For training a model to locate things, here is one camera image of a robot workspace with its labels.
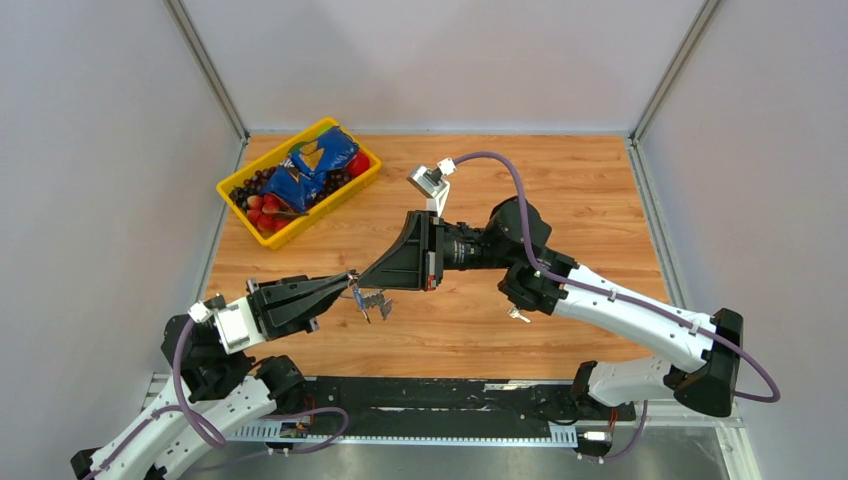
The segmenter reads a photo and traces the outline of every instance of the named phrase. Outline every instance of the wooden table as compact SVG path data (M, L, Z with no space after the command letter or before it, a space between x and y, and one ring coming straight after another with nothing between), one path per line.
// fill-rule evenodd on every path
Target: wooden table
M250 162L286 139L254 136ZM245 294L245 280L360 272L397 237L406 211L424 197L406 181L419 164L494 150L520 171L528 200L553 227L548 246L646 295L666 300L623 142L598 136L362 135L383 160L380 178L280 250L261 247L230 214L207 295ZM515 194L491 160L468 162L451 177L444 218L484 226L494 205ZM445 273L435 292L389 292L394 310L369 325L352 300L319 318L320 330L254 347L257 357L288 355L307 375L468 378L574 377L586 360L626 361L649 352L592 325L538 313L507 316L498 292L503 271Z

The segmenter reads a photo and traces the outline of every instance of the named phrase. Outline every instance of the tomato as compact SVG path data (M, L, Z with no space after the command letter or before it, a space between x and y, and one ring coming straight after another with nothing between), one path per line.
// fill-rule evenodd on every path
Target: tomato
M360 150L356 152L356 155L349 162L347 162L345 171L349 173L351 177L356 178L365 173L365 171L370 167L371 161L368 160L368 157L362 153L362 150Z

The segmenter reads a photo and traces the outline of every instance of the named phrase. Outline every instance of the metal floor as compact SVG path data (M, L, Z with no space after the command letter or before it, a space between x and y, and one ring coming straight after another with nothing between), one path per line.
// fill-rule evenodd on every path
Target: metal floor
M616 447L633 429L616 430ZM215 465L261 450L258 443L230 442L198 466ZM479 480L485 479L728 479L712 428L648 427L624 459L605 465L577 460L555 448L336 445L303 456L260 458L216 472L187 474L188 480Z

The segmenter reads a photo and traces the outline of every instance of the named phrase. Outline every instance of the robotic arm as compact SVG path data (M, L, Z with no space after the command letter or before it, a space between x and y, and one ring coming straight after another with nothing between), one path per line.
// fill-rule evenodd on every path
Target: robotic arm
M708 315L663 304L547 248L551 227L529 203L522 215L522 190L497 205L483 228L445 222L441 213L450 184L444 177L455 170L455 163L446 159L436 169L421 166L410 174L409 181L427 197L427 209L407 213L398 239L359 278L361 287L430 291L441 283L445 270L505 269L498 290L514 304L510 316L529 322L521 315L524 310L576 318L657 353L619 364L585 362L575 375L572 393L588 394L610 407L675 398L706 415L730 415L739 357L703 332L738 347L739 314L721 309ZM528 251L545 272L531 264Z

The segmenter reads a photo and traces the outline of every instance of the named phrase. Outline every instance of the wood surface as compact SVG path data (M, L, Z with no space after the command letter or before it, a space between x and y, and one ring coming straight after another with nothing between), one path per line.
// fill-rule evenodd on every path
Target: wood surface
M245 161L287 137L256 135ZM522 175L528 200L553 227L548 246L610 280L666 301L657 259L624 144L612 136L362 135L383 161L379 179L277 251L261 247L229 214L207 295L228 301L245 280L268 281L347 269L363 271L397 238L407 210L424 197L407 181L417 165L493 150ZM473 160L451 176L444 218L485 226L494 205L515 194L506 169ZM269 342L248 353L288 355L307 375L381 375L544 379L574 377L586 360L626 361L650 352L592 325L539 313L532 323L507 316L498 292L504 271L445 272L434 292L387 292L388 321L365 322L340 299L320 330Z

